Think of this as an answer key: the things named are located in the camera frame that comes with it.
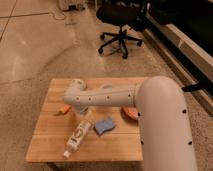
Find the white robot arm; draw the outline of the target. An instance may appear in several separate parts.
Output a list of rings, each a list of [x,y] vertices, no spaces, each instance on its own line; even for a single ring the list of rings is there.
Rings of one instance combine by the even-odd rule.
[[[174,80],[154,76],[87,90],[84,81],[75,79],[64,102],[80,111],[87,106],[136,108],[145,171],[198,171],[186,100]]]

